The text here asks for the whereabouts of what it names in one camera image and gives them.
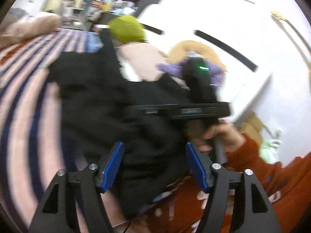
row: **pink fabric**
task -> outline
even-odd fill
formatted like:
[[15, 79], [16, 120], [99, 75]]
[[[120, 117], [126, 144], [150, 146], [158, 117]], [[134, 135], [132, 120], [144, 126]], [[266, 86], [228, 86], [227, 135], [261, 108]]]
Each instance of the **pink fabric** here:
[[[31, 181], [28, 152], [32, 150], [29, 147], [30, 127], [36, 111], [38, 96], [49, 73], [48, 69], [44, 67], [56, 60], [63, 50], [84, 52], [85, 43], [85, 32], [61, 29], [58, 33], [33, 39], [14, 53], [3, 65], [5, 73], [1, 78], [1, 86], [5, 86], [5, 91], [0, 101], [0, 137], [3, 136], [2, 131], [13, 100], [25, 80], [28, 80], [13, 112], [6, 158], [10, 197], [19, 217], [27, 227], [29, 227], [38, 205]], [[44, 190], [55, 173], [59, 169], [65, 168], [60, 143], [61, 102], [58, 94], [58, 86], [48, 83], [38, 123], [38, 165]], [[0, 202], [13, 221], [2, 193]], [[87, 232], [80, 211], [78, 211], [78, 216], [79, 223], [84, 229], [83, 232]]]
[[163, 72], [158, 64], [166, 63], [159, 50], [147, 43], [133, 43], [119, 47], [119, 53], [129, 61], [136, 74], [146, 81], [157, 81]]
[[61, 17], [59, 15], [46, 13], [46, 15], [28, 22], [13, 23], [7, 27], [5, 32], [0, 34], [0, 49], [29, 38], [54, 32], [60, 21]]

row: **striped blanket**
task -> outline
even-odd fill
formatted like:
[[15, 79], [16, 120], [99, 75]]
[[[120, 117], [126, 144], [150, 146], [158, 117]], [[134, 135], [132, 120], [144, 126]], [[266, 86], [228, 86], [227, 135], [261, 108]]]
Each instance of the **striped blanket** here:
[[[62, 142], [59, 89], [47, 81], [46, 67], [62, 52], [85, 52], [87, 37], [86, 32], [68, 29], [41, 35], [0, 65], [0, 202], [22, 233], [57, 170], [85, 166]], [[14, 48], [2, 50], [0, 58]], [[86, 232], [81, 212], [78, 215]]]

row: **orange sweatshirt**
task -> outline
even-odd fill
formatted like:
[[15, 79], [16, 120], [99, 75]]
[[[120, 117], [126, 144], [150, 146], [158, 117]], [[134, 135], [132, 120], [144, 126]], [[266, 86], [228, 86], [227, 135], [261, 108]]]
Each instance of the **orange sweatshirt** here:
[[[245, 144], [228, 153], [229, 170], [242, 172], [252, 169], [273, 203], [284, 233], [298, 224], [311, 202], [311, 153], [296, 157], [282, 168], [280, 162], [267, 164], [258, 155], [258, 146], [247, 135]], [[207, 195], [196, 186], [193, 178], [169, 198], [148, 211], [147, 223], [152, 233], [195, 232], [202, 217]], [[228, 233], [231, 215], [226, 214], [221, 233]]]

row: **hand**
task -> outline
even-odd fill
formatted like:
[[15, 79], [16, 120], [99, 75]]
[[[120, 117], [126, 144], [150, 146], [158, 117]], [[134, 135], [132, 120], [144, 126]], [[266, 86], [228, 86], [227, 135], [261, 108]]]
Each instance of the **hand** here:
[[216, 135], [221, 136], [225, 153], [234, 152], [245, 143], [245, 137], [229, 123], [213, 125], [204, 132], [201, 138], [192, 138], [192, 141], [194, 141], [201, 153], [209, 154], [212, 148], [205, 143], [205, 140]]

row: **wire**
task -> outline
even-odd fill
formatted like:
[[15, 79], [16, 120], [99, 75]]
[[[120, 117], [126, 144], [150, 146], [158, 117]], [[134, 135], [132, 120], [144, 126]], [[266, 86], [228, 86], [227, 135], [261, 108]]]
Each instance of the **wire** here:
[[123, 231], [123, 233], [125, 233], [125, 232], [128, 230], [128, 228], [130, 227], [130, 224], [131, 224], [131, 220], [128, 222], [128, 225], [127, 225], [127, 227], [125, 228], [125, 230]]

